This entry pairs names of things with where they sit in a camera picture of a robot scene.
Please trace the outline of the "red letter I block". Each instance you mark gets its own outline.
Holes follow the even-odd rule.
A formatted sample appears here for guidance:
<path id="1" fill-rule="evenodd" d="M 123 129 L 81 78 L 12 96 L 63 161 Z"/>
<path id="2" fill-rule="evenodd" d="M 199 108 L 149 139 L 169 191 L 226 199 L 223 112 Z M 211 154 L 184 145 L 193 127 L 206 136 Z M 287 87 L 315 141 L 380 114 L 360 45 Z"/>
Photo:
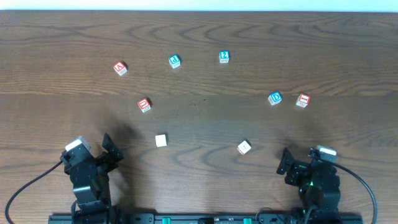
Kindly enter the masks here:
<path id="1" fill-rule="evenodd" d="M 301 93 L 296 101 L 296 105 L 302 108 L 305 108 L 309 105 L 310 102 L 310 96 L 306 95 L 304 93 Z"/>

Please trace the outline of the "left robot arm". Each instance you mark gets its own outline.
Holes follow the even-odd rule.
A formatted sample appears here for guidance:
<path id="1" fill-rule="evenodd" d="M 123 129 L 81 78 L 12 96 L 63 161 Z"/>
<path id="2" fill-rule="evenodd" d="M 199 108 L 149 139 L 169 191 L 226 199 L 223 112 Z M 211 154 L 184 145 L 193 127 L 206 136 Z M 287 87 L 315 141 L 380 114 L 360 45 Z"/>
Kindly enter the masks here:
<path id="1" fill-rule="evenodd" d="M 99 156 L 93 156 L 89 144 L 80 136 L 61 153 L 64 173 L 69 175 L 76 197 L 71 207 L 72 223 L 122 222 L 121 212 L 111 202 L 108 174 L 118 168 L 124 154 L 107 133 L 102 148 Z"/>

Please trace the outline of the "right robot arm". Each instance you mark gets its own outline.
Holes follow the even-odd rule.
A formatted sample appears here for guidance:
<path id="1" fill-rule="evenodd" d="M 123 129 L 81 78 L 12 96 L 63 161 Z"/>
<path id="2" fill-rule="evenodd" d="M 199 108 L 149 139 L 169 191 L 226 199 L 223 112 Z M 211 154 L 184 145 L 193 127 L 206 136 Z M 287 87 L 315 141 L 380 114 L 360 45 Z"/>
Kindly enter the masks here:
<path id="1" fill-rule="evenodd" d="M 339 223 L 338 203 L 341 198 L 340 178 L 333 163 L 336 151 L 317 145 L 310 149 L 310 163 L 294 159 L 284 148 L 276 173 L 285 176 L 285 183 L 298 187 L 302 208 L 294 208 L 287 223 Z"/>

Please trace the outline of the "blue number 2 block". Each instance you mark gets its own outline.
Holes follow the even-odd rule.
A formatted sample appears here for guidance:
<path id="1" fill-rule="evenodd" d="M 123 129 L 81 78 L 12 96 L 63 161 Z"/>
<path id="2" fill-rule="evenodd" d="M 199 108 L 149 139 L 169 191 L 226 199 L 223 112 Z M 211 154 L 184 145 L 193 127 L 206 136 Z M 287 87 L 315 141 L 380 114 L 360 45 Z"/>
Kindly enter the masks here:
<path id="1" fill-rule="evenodd" d="M 228 63 L 229 62 L 229 58 L 230 58 L 230 56 L 229 56 L 229 51 L 228 50 L 220 51 L 220 54 L 219 54 L 220 63 Z"/>

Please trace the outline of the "red letter A block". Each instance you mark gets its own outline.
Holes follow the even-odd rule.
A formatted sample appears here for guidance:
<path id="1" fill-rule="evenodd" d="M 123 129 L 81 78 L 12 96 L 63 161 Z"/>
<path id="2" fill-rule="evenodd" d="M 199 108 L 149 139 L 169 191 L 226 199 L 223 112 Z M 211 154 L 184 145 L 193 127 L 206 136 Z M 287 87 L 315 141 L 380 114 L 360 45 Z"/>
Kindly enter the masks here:
<path id="1" fill-rule="evenodd" d="M 113 65 L 114 71 L 119 75 L 123 76 L 127 72 L 127 66 L 124 62 L 118 61 Z"/>

